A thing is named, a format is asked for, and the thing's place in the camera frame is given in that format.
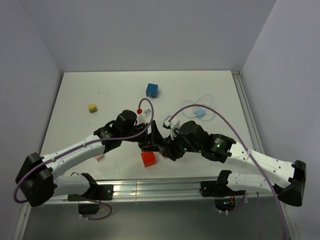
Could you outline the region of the light blue plug charger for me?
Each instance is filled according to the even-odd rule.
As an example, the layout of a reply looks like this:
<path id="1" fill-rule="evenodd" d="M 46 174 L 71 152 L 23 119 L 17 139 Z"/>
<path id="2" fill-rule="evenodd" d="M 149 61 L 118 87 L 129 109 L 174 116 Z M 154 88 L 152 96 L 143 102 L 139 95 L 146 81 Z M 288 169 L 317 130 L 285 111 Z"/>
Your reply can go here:
<path id="1" fill-rule="evenodd" d="M 194 111 L 194 115 L 195 117 L 197 118 L 202 118 L 203 116 L 206 115 L 205 111 L 202 109 L 202 108 L 197 108 L 195 111 Z"/>

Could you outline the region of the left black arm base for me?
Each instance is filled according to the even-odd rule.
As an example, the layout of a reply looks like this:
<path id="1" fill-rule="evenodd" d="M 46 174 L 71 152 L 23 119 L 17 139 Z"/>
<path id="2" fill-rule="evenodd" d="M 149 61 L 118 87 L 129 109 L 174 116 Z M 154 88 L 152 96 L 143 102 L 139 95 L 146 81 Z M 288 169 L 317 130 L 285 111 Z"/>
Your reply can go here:
<path id="1" fill-rule="evenodd" d="M 114 186 L 112 184 L 97 184 L 91 186 L 84 194 L 69 194 L 67 196 L 68 202 L 78 202 L 78 213 L 82 218 L 98 221 L 108 218 L 113 208 L 107 201 L 113 198 Z M 109 209 L 105 216 L 98 217 L 97 214 L 102 207 Z"/>

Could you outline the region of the red cube socket adapter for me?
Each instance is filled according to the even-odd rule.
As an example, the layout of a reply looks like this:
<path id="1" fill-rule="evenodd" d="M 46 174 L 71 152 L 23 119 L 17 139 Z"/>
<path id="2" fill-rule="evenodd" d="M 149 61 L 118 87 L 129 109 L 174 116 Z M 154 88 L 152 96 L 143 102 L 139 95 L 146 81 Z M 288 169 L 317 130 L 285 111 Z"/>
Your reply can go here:
<path id="1" fill-rule="evenodd" d="M 145 151 L 140 155 L 145 168 L 153 166 L 157 163 L 156 156 L 152 151 Z"/>

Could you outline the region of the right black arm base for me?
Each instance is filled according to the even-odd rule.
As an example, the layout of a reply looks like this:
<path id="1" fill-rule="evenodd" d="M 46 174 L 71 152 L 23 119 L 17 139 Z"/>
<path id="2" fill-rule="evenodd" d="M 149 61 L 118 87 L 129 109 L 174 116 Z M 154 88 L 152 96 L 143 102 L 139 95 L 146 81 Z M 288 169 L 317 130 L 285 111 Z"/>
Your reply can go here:
<path id="1" fill-rule="evenodd" d="M 199 194 L 204 198 L 213 198 L 216 211 L 227 216 L 246 203 L 247 193 L 244 190 L 232 190 L 217 180 L 201 181 Z"/>

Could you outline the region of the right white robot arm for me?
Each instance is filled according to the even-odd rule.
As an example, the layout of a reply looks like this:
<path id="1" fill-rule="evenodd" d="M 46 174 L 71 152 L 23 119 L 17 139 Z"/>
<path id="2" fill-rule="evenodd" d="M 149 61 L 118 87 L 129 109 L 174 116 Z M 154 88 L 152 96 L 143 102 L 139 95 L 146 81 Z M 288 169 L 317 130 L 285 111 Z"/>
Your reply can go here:
<path id="1" fill-rule="evenodd" d="M 282 161 L 246 149 L 240 142 L 228 136 L 207 133 L 194 121 L 180 125 L 179 122 L 165 120 L 163 127 L 171 131 L 163 156 L 175 161 L 184 153 L 198 153 L 210 161 L 265 173 L 275 184 L 280 201 L 295 207 L 302 206 L 307 178 L 305 162 Z"/>

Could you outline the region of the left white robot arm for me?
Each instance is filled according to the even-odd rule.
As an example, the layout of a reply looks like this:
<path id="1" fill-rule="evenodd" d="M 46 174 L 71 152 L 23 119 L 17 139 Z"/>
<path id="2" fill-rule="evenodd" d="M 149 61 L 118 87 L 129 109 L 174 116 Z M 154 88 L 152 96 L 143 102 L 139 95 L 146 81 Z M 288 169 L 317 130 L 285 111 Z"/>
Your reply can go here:
<path id="1" fill-rule="evenodd" d="M 16 189 L 25 196 L 24 202 L 38 207 L 51 197 L 60 195 L 97 200 L 99 186 L 91 175 L 82 173 L 63 177 L 62 174 L 90 158 L 118 148 L 123 141 L 140 145 L 147 143 L 148 129 L 155 126 L 155 120 L 136 122 L 136 113 L 124 110 L 116 120 L 95 130 L 79 143 L 43 156 L 36 152 L 28 155 L 15 179 Z"/>

